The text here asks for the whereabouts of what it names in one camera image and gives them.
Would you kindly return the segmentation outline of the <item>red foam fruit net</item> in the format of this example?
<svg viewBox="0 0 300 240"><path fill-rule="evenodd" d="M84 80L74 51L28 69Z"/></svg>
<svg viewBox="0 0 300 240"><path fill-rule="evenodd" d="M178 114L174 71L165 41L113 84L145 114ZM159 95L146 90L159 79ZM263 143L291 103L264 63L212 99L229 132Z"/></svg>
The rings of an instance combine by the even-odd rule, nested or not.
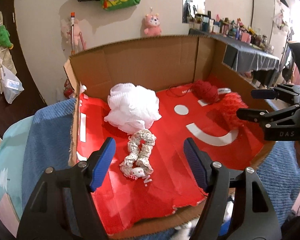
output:
<svg viewBox="0 0 300 240"><path fill-rule="evenodd" d="M218 103L217 109L224 118L226 124L231 130L243 127L246 121L237 117L237 111L240 108L246 109L248 106L243 102L238 93L231 92L224 94Z"/></svg>

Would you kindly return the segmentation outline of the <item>white mesh bath pouf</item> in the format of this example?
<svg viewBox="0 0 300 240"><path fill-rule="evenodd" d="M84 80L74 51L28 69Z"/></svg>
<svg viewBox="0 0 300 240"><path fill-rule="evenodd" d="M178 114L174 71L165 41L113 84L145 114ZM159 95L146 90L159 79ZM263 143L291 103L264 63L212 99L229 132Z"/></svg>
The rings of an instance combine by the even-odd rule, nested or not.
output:
<svg viewBox="0 0 300 240"><path fill-rule="evenodd" d="M161 119L155 91L132 83L119 83L108 95L110 112L104 121L127 133L150 129Z"/></svg>

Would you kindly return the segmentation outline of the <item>orange tipped stick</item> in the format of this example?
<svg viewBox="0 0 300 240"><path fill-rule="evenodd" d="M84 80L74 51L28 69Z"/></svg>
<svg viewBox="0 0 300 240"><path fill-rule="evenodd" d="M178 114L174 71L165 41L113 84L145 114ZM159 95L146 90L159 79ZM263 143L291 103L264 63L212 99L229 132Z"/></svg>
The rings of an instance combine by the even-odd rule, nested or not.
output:
<svg viewBox="0 0 300 240"><path fill-rule="evenodd" d="M75 25L75 13L71 12L70 14L71 22L71 54L75 54L75 40L74 40L74 25Z"/></svg>

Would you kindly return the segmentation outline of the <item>clear plastic bag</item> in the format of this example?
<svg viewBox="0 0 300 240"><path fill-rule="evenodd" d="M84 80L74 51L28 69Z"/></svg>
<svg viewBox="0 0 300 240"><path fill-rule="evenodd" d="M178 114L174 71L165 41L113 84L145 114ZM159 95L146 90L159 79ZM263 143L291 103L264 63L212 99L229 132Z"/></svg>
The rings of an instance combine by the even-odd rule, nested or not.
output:
<svg viewBox="0 0 300 240"><path fill-rule="evenodd" d="M1 85L7 103L12 104L15 98L24 91L22 82L4 65L1 67Z"/></svg>

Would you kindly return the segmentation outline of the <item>green plush toy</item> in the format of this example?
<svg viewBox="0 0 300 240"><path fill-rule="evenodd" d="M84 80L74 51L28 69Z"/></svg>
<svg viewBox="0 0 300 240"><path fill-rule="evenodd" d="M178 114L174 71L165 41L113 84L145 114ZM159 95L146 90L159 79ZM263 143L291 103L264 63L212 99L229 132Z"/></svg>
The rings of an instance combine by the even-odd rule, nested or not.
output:
<svg viewBox="0 0 300 240"><path fill-rule="evenodd" d="M0 46L8 49L13 48L13 43L10 41L10 33L4 25L0 26Z"/></svg>

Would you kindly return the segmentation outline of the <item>white crochet scrunchie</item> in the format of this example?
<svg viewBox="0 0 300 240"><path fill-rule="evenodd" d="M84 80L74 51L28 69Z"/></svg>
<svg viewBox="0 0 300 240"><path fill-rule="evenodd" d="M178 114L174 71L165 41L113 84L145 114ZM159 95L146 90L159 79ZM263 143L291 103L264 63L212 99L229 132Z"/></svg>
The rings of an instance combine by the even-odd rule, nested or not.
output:
<svg viewBox="0 0 300 240"><path fill-rule="evenodd" d="M129 138L128 155L120 164L120 171L125 177L137 180L150 176L154 172L149 158L156 139L148 129L139 130Z"/></svg>

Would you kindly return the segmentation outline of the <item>red yarn ball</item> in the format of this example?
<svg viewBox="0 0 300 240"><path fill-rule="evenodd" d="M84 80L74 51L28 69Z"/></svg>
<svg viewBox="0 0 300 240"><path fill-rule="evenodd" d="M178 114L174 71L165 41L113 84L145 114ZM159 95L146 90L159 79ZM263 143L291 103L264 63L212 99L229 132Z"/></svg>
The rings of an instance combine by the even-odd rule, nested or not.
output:
<svg viewBox="0 0 300 240"><path fill-rule="evenodd" d="M193 94L206 103L215 103L219 100L218 88L211 83L197 80L192 85Z"/></svg>

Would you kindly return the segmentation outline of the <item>blue knitted blanket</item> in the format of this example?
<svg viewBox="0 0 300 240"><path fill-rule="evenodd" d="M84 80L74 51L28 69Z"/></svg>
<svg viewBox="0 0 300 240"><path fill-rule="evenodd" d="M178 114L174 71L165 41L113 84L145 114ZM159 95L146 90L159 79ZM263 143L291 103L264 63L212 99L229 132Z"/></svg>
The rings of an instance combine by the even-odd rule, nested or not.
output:
<svg viewBox="0 0 300 240"><path fill-rule="evenodd" d="M71 126L75 99L64 100L38 110L32 117L25 147L21 181L21 205L29 197L47 167L68 168ZM300 192L300 168L292 141L278 141L258 167L257 174L266 189L279 224L288 218Z"/></svg>

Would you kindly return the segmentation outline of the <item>brown cardboard box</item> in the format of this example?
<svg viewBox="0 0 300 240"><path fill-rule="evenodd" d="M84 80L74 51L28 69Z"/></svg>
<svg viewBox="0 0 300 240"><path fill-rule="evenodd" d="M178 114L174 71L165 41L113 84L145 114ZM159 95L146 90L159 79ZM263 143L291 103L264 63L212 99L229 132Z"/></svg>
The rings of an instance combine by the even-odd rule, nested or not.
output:
<svg viewBox="0 0 300 240"><path fill-rule="evenodd" d="M204 36L158 36L111 43L70 57L64 69L77 101L71 128L69 165L80 161L77 158L80 95L107 103L110 89L119 83L140 85L157 94L187 84L192 86L196 80L208 81L211 74L230 81L238 74L223 63L225 49L223 42ZM253 98L249 107L272 110L266 101ZM264 140L264 147L249 166L258 167L272 148L273 143ZM183 223L191 220L185 218L185 208L181 208L177 215L184 218Z"/></svg>

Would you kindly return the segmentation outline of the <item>dark cloth covered table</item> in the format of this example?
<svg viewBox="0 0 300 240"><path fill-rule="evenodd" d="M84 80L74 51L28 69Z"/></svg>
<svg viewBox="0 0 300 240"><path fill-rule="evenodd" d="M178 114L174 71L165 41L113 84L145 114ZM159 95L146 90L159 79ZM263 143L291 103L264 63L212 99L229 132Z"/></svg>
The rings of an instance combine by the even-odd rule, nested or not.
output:
<svg viewBox="0 0 300 240"><path fill-rule="evenodd" d="M272 86L280 70L280 59L233 38L190 29L190 35L204 35L226 44L223 63L238 73L253 72L253 78L263 86Z"/></svg>

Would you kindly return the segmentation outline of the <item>pink plush toy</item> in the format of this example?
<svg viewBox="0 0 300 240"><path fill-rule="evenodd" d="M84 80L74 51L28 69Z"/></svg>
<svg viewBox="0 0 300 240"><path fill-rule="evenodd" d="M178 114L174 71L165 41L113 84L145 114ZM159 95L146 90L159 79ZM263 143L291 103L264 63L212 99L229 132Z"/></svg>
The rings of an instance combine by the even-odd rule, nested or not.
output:
<svg viewBox="0 0 300 240"><path fill-rule="evenodd" d="M144 33L146 36L160 36L161 35L161 27L159 15L146 15L145 16L145 29Z"/></svg>

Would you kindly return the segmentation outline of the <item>red plastic bag liner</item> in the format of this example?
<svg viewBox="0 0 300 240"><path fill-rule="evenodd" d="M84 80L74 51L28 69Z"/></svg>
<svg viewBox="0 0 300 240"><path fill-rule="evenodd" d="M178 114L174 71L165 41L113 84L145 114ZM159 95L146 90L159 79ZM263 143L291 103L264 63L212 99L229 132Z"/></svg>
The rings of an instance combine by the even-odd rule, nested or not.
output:
<svg viewBox="0 0 300 240"><path fill-rule="evenodd" d="M229 81L211 74L208 81L218 88L230 88L247 106L251 105L251 85L238 75ZM186 161L186 138L192 138L212 160L236 170L252 164L264 147L263 133L257 124L246 122L231 130L217 109L219 101L205 103L190 88L187 84L157 92L161 119L150 129L157 138L149 158L154 172L137 180L120 171L120 164L128 155L129 135L104 121L110 112L106 102L80 95L78 160L88 158L106 138L116 141L116 153L103 184L92 194L111 238L140 236L182 224L184 218L177 215L181 208L187 211L186 219L198 215L205 197Z"/></svg>

